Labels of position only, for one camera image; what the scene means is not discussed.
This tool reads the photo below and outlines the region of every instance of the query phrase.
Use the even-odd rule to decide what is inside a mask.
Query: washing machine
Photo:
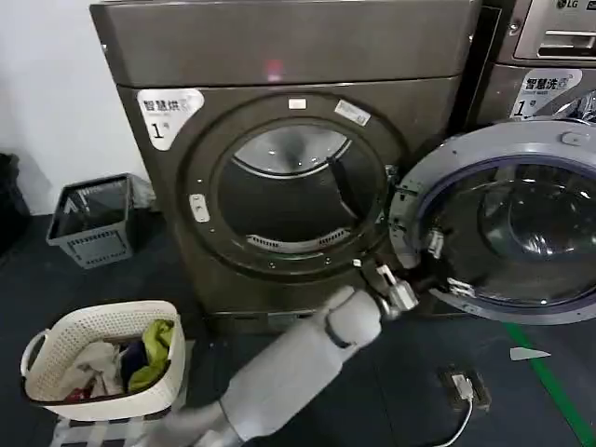
[[[484,0],[451,131],[596,115],[596,2]]]

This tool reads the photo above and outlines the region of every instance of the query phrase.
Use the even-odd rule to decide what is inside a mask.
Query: green floor line
[[[527,347],[528,349],[534,349],[532,343],[523,332],[522,328],[517,324],[506,323],[505,327],[509,333],[509,336],[521,347]],[[564,418],[571,429],[576,434],[577,439],[584,447],[596,447],[596,438],[589,426],[589,424],[582,419],[579,413],[574,407],[574,404],[569,400],[567,395],[562,389],[561,384],[545,364],[543,359],[530,359],[530,364],[534,369],[534,372],[540,379],[542,386],[548,391],[552,399],[554,400],[557,408],[562,413]]]

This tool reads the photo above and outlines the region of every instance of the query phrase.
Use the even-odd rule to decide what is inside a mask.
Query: dryer drum
[[[267,130],[225,161],[217,191],[229,227],[256,250],[342,243],[369,214],[378,171],[356,142],[315,125]]]

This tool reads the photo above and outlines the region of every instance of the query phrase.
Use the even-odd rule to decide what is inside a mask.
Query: label sticker
[[[575,87],[582,72],[572,68],[535,68],[523,79],[509,117],[528,119],[549,102]]]
[[[205,103],[195,88],[149,88],[137,95],[151,143],[168,151],[181,127]]]
[[[306,108],[306,98],[289,98],[288,108],[290,110],[304,110]]]
[[[371,119],[371,114],[350,104],[348,101],[340,100],[335,106],[335,113],[355,122],[359,126],[366,126]]]

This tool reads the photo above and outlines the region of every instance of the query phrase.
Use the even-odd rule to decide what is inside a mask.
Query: basket handle
[[[34,348],[37,346],[39,341],[43,338],[47,338],[47,333],[49,332],[48,329],[44,329],[40,333],[38,333],[34,338],[31,339],[27,347],[25,347],[25,352],[22,353],[22,357],[20,358],[20,375],[26,377],[29,373],[29,357],[34,352]]]

